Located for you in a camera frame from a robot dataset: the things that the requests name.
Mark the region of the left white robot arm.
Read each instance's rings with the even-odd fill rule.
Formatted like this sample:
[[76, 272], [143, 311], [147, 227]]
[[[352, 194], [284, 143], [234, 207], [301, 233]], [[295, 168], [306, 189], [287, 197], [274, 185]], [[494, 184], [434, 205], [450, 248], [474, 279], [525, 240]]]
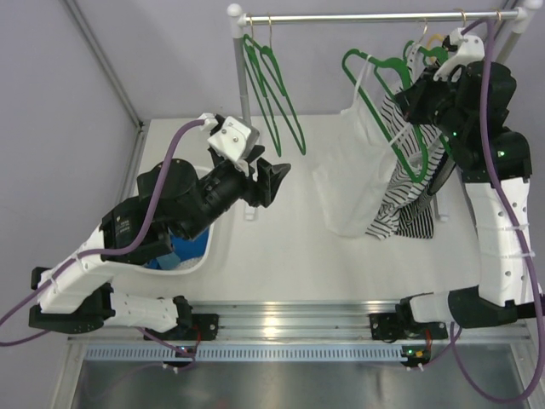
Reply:
[[290, 164], [271, 164], [256, 147], [256, 165], [248, 174], [217, 153], [203, 176], [181, 158], [156, 164], [137, 178], [137, 195], [106, 214], [74, 256], [60, 266], [35, 268], [32, 288], [37, 304], [29, 325], [65, 334], [83, 334], [104, 326], [145, 328], [183, 338], [192, 330], [192, 307], [182, 296], [142, 297], [114, 289], [113, 280], [133, 275], [176, 253], [176, 240], [200, 239], [239, 200], [270, 206]]

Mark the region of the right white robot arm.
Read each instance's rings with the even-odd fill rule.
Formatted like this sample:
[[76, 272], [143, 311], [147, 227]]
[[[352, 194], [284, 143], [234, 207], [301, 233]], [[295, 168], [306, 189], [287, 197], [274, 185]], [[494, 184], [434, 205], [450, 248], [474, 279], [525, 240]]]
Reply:
[[461, 173], [477, 231], [479, 283], [442, 293], [406, 297], [396, 310], [397, 326], [406, 337], [419, 337], [428, 322], [454, 321], [462, 328], [506, 325], [536, 317], [543, 304], [541, 289], [532, 289], [518, 235], [529, 233], [527, 197], [531, 153], [527, 139], [505, 126], [508, 104], [516, 90], [510, 70], [490, 67], [488, 100], [480, 103], [484, 64], [458, 65], [445, 79], [436, 66], [395, 96], [411, 124], [433, 125], [448, 138]]

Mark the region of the white tank top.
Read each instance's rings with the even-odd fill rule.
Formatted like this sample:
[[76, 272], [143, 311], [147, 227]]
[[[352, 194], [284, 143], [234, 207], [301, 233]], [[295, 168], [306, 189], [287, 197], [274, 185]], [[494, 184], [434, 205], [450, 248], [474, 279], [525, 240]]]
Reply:
[[341, 110], [313, 170], [326, 227], [348, 238], [365, 235], [375, 220], [398, 162], [393, 149], [410, 129], [406, 124], [391, 134], [380, 119], [365, 91], [372, 60], [365, 56], [352, 104]]

